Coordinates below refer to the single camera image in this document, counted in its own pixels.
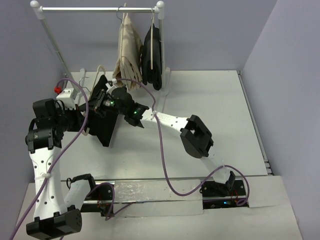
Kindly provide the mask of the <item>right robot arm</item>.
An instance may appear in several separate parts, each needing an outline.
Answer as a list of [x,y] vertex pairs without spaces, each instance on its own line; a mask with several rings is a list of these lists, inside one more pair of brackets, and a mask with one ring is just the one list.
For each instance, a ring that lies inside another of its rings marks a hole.
[[89,134],[108,147],[118,115],[133,127],[165,127],[178,133],[184,150],[191,157],[208,157],[214,145],[212,133],[197,115],[176,117],[135,102],[125,87],[95,86],[89,99]]

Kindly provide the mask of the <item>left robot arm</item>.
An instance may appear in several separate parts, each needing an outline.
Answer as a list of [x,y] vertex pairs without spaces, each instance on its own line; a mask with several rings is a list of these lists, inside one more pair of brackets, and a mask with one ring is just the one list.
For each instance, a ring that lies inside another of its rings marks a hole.
[[93,199],[98,187],[89,173],[71,179],[70,189],[63,195],[59,158],[64,148],[64,133],[81,130],[84,118],[78,109],[67,110],[52,98],[32,105],[35,118],[25,137],[32,160],[35,181],[35,210],[26,233],[38,240],[53,240],[82,229],[81,208],[85,199]]

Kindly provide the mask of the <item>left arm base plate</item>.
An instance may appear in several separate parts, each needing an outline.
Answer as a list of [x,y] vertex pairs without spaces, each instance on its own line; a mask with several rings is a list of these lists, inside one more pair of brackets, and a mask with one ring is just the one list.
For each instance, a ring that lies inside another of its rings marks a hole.
[[85,198],[81,213],[99,213],[101,217],[110,218],[113,215],[115,203],[114,184],[97,183],[93,191]]

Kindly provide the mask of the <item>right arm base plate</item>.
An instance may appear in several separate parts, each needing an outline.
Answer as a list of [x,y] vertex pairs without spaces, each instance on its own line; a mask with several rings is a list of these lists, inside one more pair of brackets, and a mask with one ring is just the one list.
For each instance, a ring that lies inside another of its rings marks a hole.
[[220,183],[206,181],[200,188],[203,209],[238,208],[237,203],[246,198],[244,181],[236,179],[230,191]]

